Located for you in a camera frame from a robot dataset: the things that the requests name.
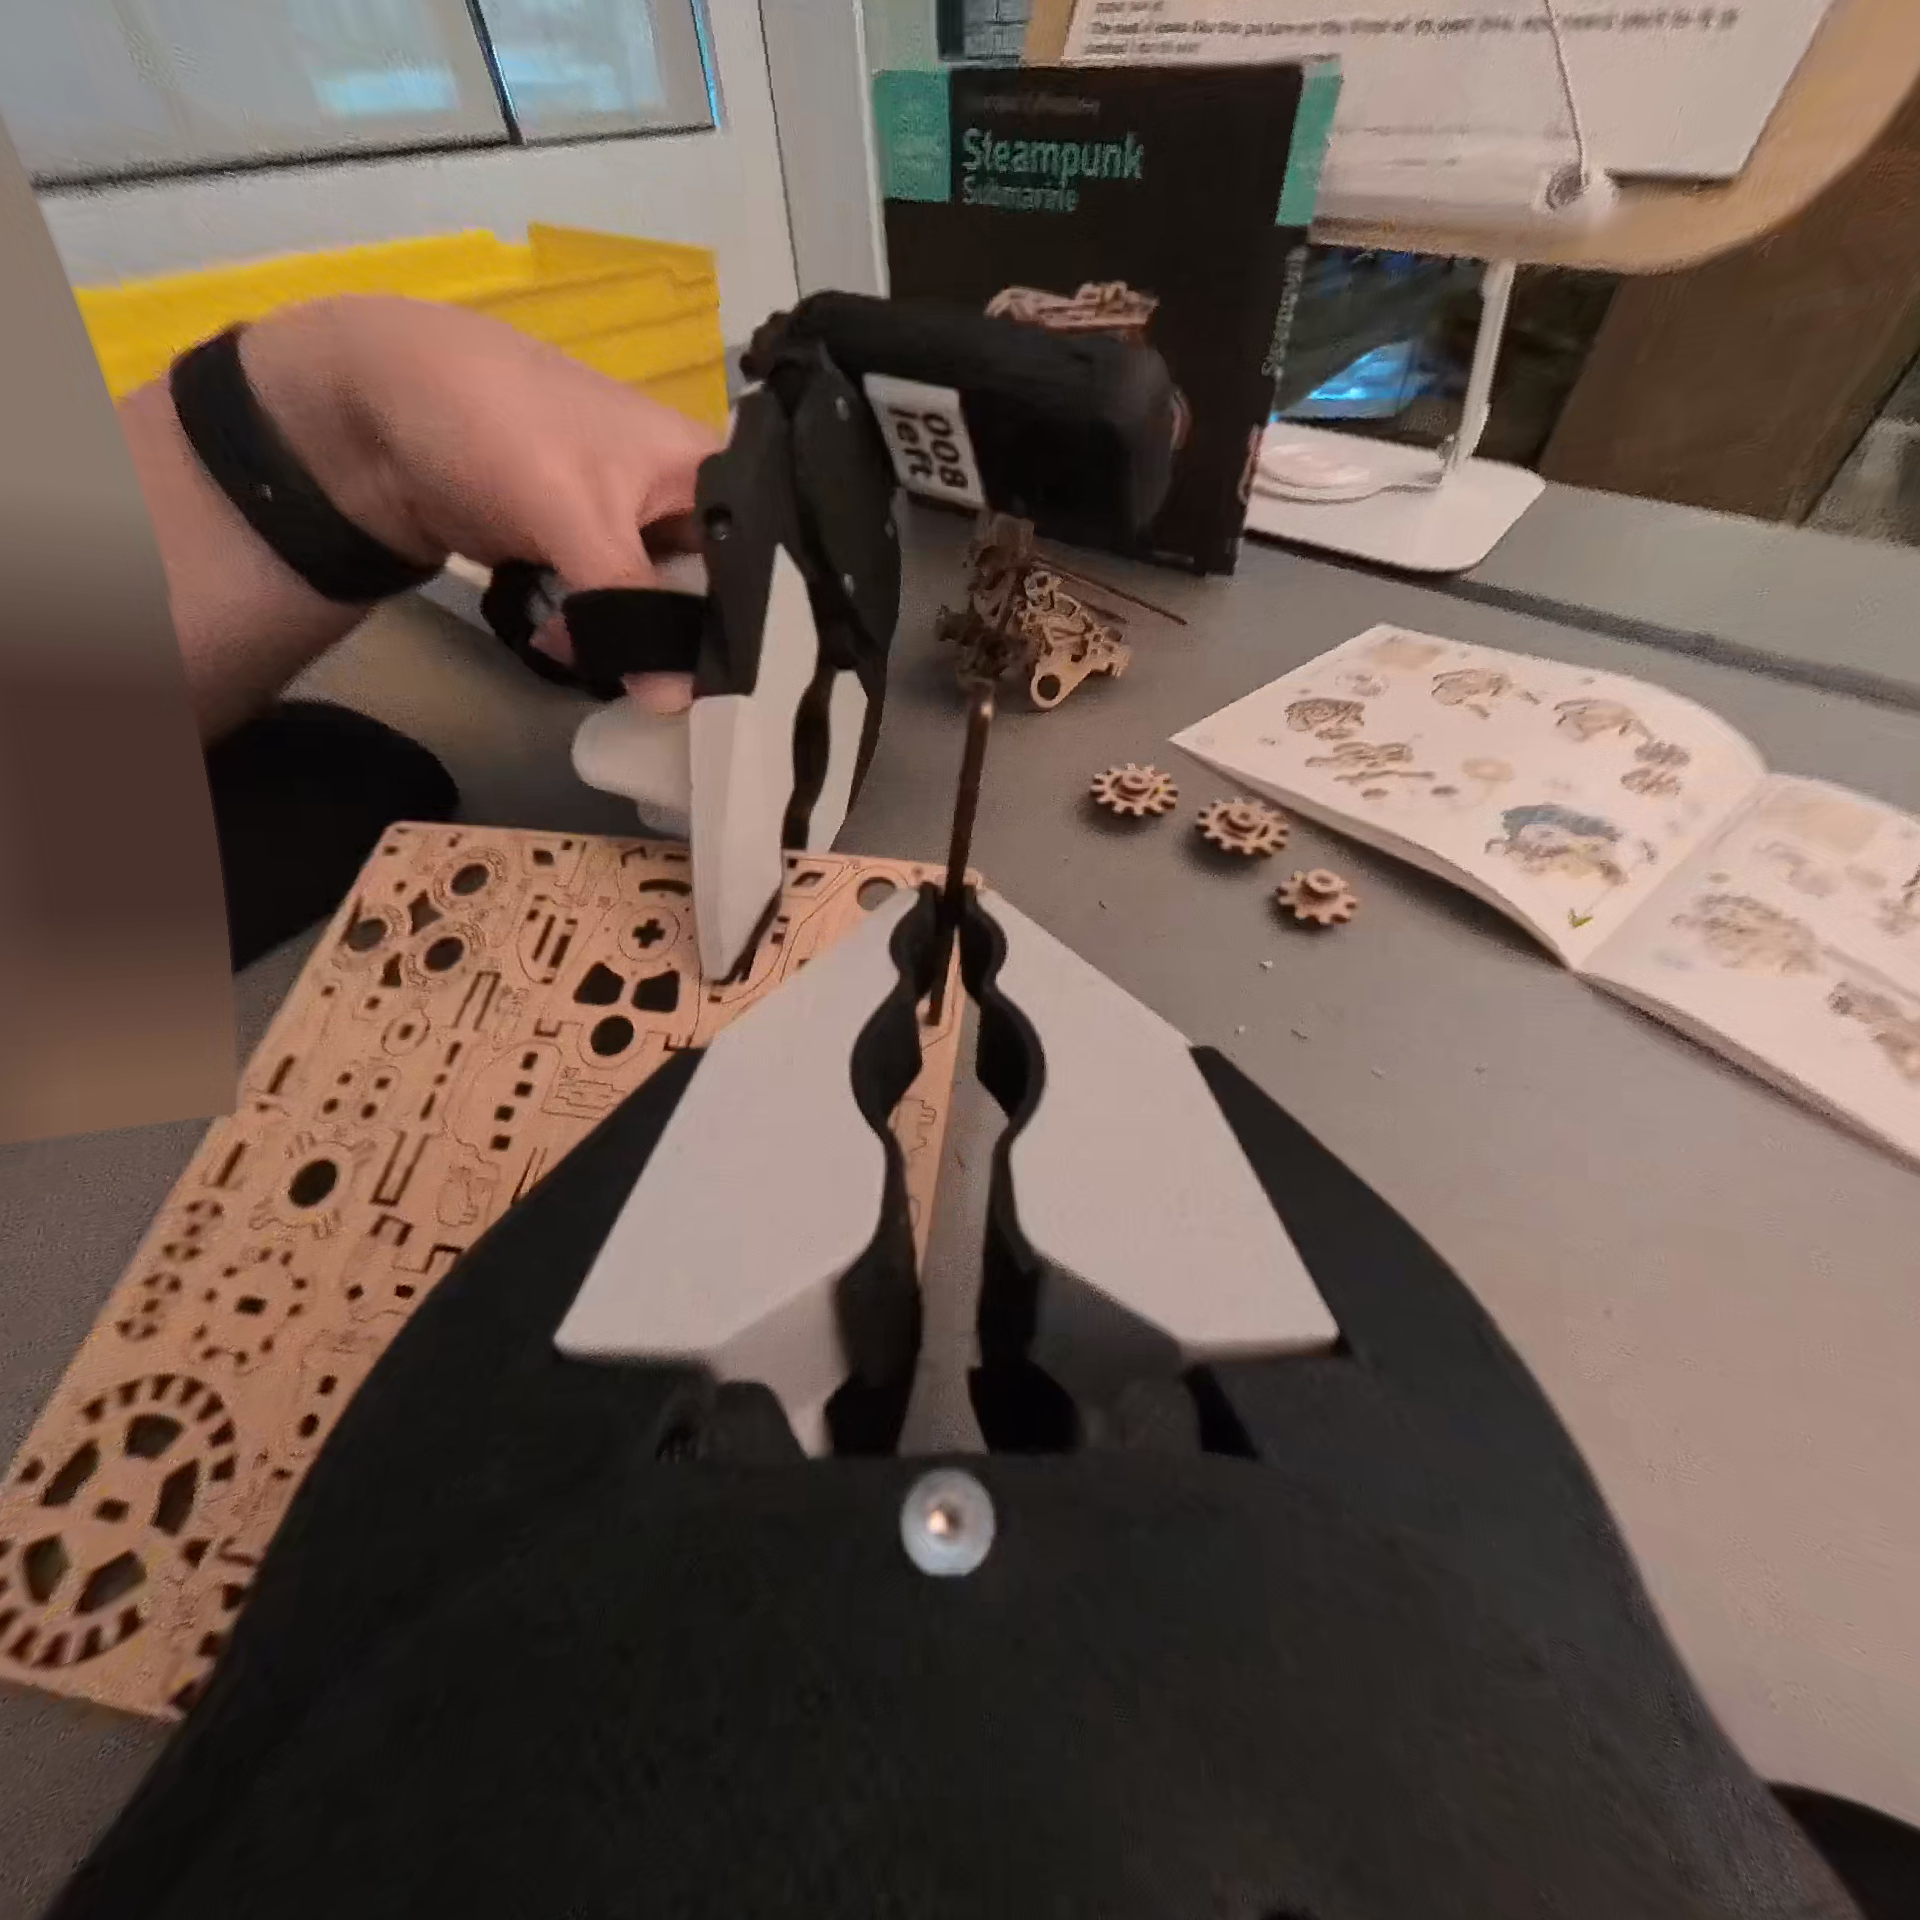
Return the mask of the person's left hand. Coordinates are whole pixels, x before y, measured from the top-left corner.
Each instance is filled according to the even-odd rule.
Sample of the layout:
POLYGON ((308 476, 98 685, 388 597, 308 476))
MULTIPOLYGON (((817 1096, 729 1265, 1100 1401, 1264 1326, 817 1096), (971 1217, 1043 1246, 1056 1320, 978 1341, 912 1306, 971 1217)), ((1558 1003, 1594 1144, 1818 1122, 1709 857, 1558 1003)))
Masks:
POLYGON ((324 499, 412 562, 537 562, 645 587, 683 548, 708 424, 507 323, 350 294, 245 330, 242 370, 324 499))

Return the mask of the black wristband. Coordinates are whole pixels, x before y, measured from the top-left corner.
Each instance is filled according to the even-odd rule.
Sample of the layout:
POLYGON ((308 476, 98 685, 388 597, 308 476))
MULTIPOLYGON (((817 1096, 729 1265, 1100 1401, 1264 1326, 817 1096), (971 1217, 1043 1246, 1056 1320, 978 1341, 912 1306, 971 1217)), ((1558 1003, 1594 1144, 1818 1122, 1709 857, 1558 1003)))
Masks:
POLYGON ((298 458, 252 388, 242 328, 196 342, 169 365, 178 428, 211 484, 305 587, 331 606, 366 609, 432 584, 352 521, 298 458))

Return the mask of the white printed paper sheet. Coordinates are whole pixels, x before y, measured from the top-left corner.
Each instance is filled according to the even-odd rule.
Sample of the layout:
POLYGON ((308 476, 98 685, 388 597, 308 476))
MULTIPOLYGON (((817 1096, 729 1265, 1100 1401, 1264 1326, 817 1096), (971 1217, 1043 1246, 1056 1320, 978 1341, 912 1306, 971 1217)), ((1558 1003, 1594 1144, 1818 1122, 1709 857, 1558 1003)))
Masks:
POLYGON ((1330 156, 1625 178, 1738 177, 1826 2, 1082 2, 1075 64, 1333 60, 1330 156))

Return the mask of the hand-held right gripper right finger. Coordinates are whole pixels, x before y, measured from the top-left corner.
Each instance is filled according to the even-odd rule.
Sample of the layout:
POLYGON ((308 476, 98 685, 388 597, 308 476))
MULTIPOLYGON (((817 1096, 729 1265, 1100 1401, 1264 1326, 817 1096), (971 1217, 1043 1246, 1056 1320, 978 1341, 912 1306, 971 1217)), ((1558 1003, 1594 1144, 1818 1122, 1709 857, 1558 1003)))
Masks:
POLYGON ((1329 1353, 1338 1321, 1187 1036, 992 891, 958 948, 1002 1115, 982 1364, 1184 1376, 1329 1353))

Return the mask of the black model kit box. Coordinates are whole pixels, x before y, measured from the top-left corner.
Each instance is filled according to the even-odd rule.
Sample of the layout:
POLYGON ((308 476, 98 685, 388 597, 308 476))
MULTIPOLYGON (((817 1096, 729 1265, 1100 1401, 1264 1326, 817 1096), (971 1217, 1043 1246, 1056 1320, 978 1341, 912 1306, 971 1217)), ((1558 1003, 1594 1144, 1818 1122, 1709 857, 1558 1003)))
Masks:
POLYGON ((1157 513, 1134 536, 1038 529, 1229 576, 1281 395, 1338 60, 938 64, 872 80, 894 297, 1056 342, 1155 353, 1169 376, 1157 513))

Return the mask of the open instruction booklet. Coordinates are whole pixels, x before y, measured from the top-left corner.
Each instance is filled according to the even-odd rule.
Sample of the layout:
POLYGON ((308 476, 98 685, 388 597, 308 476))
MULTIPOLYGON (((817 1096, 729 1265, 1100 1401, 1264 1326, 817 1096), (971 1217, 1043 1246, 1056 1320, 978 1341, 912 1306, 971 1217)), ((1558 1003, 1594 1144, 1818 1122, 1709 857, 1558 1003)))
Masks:
POLYGON ((1171 745, 1918 1162, 1915 814, 1664 689, 1388 624, 1171 745))

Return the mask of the laser-cut plywood parts sheet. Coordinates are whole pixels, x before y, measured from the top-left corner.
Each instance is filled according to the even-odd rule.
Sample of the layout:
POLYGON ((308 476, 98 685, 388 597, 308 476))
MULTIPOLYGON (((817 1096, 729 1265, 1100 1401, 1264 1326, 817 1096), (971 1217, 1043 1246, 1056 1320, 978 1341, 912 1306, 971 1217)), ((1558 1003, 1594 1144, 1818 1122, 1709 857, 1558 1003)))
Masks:
POLYGON ((657 840, 387 830, 5 1475, 5 1685, 178 1720, 421 1301, 650 1074, 932 869, 789 854, 728 982, 690 878, 657 840))

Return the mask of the window frame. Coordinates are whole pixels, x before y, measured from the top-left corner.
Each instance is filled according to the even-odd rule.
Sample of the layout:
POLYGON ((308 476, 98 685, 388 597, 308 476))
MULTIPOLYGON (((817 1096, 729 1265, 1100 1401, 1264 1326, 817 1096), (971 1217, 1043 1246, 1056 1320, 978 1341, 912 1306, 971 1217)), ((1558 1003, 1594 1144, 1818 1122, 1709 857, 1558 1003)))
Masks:
POLYGON ((710 130, 690 2, 5 2, 36 185, 710 130))

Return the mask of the person's left forearm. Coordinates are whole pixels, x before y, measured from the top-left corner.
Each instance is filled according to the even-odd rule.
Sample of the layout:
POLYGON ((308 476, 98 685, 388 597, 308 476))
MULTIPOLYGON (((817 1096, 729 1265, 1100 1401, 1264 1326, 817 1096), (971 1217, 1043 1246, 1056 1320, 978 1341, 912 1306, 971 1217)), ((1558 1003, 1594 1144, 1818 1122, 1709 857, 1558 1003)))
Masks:
POLYGON ((169 392, 152 382, 117 406, 152 517, 198 744, 268 712, 352 629, 246 526, 205 476, 169 392))

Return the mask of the dark cloth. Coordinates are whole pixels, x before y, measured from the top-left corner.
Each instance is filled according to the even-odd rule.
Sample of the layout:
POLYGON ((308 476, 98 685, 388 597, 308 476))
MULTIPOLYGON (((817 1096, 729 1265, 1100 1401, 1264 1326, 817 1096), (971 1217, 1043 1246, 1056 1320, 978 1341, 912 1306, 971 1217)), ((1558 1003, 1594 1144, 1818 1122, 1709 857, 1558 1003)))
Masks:
POLYGON ((234 972, 324 921, 395 822, 449 822, 446 763, 376 718, 284 702, 205 748, 234 972))

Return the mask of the yellow plastic tray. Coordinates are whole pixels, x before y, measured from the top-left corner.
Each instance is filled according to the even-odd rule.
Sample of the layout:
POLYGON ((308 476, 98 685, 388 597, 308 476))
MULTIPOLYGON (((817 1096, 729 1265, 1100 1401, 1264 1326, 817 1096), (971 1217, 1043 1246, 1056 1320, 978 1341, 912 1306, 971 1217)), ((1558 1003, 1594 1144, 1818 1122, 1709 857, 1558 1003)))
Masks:
POLYGON ((702 246, 530 224, 234 260, 76 288, 110 395, 242 323, 329 297, 412 297, 502 320, 710 428, 729 424, 716 259, 702 246))

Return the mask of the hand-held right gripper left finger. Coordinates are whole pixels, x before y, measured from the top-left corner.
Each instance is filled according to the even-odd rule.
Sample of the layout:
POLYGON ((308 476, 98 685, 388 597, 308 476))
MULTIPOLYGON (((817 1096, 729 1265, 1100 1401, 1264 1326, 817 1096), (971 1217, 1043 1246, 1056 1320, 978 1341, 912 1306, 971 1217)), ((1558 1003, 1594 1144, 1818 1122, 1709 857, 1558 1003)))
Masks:
POLYGON ((899 891, 721 1032, 558 1352, 762 1386, 808 1451, 892 1457, 923 1331, 894 1132, 922 1073, 922 994, 923 896, 899 891))

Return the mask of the thin wooden stick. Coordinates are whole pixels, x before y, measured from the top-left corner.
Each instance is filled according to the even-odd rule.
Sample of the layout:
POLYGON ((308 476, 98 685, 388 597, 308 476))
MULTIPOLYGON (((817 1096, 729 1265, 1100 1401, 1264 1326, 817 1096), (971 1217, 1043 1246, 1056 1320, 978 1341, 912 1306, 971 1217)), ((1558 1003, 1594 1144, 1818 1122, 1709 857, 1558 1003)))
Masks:
POLYGON ((958 925, 969 902, 969 857, 974 844, 980 784, 985 778, 995 707, 995 682, 971 680, 966 684, 964 745, 962 761, 958 768, 956 798, 950 806, 949 851, 932 925, 936 939, 929 963, 926 1024, 931 1026, 940 1026, 945 1021, 958 925))

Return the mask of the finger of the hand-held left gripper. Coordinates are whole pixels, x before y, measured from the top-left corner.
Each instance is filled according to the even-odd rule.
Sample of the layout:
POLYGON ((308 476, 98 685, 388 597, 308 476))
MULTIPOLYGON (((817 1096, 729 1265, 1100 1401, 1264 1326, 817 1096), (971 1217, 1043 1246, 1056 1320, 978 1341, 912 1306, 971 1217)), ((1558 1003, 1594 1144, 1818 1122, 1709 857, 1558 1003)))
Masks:
POLYGON ((817 670, 804 579, 793 561, 774 561, 755 689, 702 694, 689 713, 690 884, 708 978, 737 969, 779 896, 796 731, 817 670))
POLYGON ((832 851, 873 763, 883 709, 884 675, 869 689, 856 670, 824 664, 796 718, 787 851, 832 851))

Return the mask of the white desk lamp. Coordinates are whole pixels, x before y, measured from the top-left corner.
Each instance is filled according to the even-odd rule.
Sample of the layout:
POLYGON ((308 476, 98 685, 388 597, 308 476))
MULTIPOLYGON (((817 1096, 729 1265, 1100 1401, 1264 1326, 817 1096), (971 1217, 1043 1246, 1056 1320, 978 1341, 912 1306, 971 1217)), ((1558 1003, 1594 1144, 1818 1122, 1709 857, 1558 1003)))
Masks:
MULTIPOLYGON (((1406 241, 1420 224, 1556 236, 1616 198, 1580 134, 1563 150, 1472 142, 1452 164, 1341 160, 1329 185, 1333 221, 1381 224, 1406 241)), ((1546 489, 1536 476, 1480 454, 1518 272, 1513 256, 1493 256, 1482 272, 1467 388, 1440 451, 1273 424, 1256 458, 1246 532, 1401 572, 1458 573, 1486 561, 1546 489)))

